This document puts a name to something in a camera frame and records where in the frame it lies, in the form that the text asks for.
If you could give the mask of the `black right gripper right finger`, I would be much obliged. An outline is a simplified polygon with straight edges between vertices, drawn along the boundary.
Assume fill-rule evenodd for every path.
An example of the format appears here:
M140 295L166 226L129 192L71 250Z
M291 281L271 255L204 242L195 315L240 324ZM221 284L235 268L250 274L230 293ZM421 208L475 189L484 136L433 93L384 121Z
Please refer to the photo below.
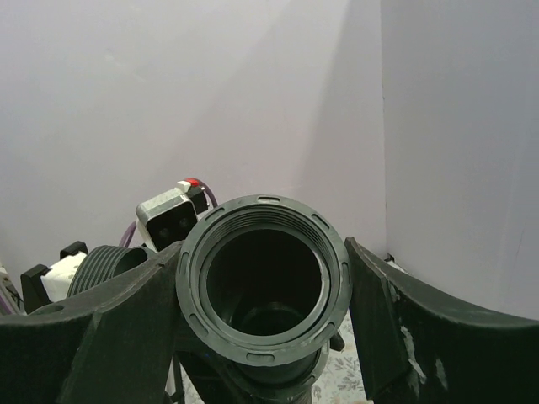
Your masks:
M350 316L375 403L536 403L538 322L476 306L348 238Z

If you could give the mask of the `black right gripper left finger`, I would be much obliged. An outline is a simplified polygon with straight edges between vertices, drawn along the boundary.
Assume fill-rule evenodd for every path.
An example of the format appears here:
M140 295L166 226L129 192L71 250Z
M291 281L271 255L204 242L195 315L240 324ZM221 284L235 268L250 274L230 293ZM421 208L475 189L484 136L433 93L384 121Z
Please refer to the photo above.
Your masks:
M179 329L174 243L34 313L1 319L3 403L161 403Z

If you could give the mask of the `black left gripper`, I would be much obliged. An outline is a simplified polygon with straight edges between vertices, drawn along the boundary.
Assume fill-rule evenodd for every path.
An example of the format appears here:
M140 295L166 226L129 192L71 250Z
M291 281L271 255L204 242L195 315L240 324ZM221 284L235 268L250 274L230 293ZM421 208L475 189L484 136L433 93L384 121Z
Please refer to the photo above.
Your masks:
M198 338L177 338L174 345L175 403L186 403L183 382L190 380L204 403L252 403L226 372L226 360Z

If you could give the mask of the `grey tee pipe fitting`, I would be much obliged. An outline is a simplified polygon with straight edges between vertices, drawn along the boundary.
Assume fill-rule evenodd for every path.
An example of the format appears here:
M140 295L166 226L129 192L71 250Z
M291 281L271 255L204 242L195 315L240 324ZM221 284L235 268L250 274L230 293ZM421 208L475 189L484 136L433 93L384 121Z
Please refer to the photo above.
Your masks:
M180 316L250 396L305 391L318 379L350 302L337 232L291 199L226 202L179 250Z

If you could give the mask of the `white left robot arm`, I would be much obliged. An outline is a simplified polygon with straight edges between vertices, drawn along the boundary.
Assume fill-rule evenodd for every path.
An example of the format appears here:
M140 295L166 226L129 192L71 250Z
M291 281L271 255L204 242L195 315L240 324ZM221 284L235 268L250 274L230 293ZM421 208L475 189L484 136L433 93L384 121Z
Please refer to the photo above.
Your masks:
M49 268L38 265L21 275L24 301L28 313L43 313L46 308L52 308L66 299L76 295L93 292L93 302L104 300L104 294L97 293L95 288L101 284L109 284L114 278L130 274L138 268L156 267L159 253L141 246L134 248L100 246L92 251L83 242L75 242L66 250L61 251L61 259ZM153 374L155 369L150 365L155 362L157 355L164 350L164 345L157 341L163 338L171 322L149 331L148 338L142 339L142 333L149 330L149 320L154 320L163 313L162 307L156 307L159 299L164 298L166 291L174 292L174 277L176 264L171 263L165 268L170 276L157 291L150 294L138 306L129 306L125 315L120 317L126 324L113 321L113 329L105 338L105 347L111 348L112 343L130 343L135 341L135 350L127 353L118 360L122 364L119 381L132 382L133 377L127 376L128 369L140 369L146 375ZM183 376L189 376L200 399L204 403L245 403L244 394L233 387L216 370L217 356L203 348L201 342L188 329L183 317L176 321L173 331L174 348L169 355L168 364L172 366L176 391L165 401L167 403L184 403Z

